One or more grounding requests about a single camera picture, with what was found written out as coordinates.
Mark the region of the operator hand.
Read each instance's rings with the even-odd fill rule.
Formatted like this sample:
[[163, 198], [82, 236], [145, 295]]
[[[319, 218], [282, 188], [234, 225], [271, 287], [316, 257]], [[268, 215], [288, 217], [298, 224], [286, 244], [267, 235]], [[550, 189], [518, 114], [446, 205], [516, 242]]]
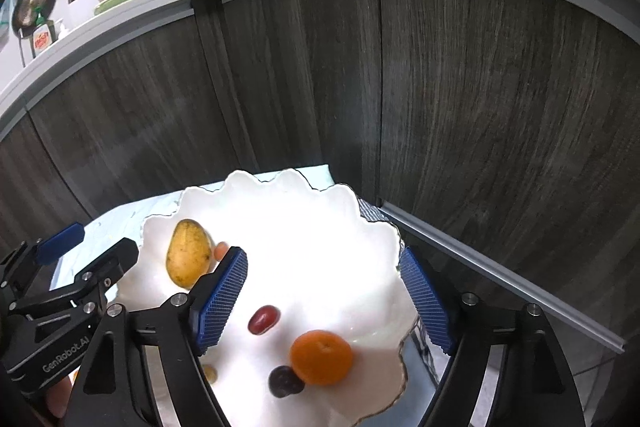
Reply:
[[65, 376], [46, 391], [47, 407], [54, 417], [62, 419], [65, 416], [72, 389], [70, 377]]

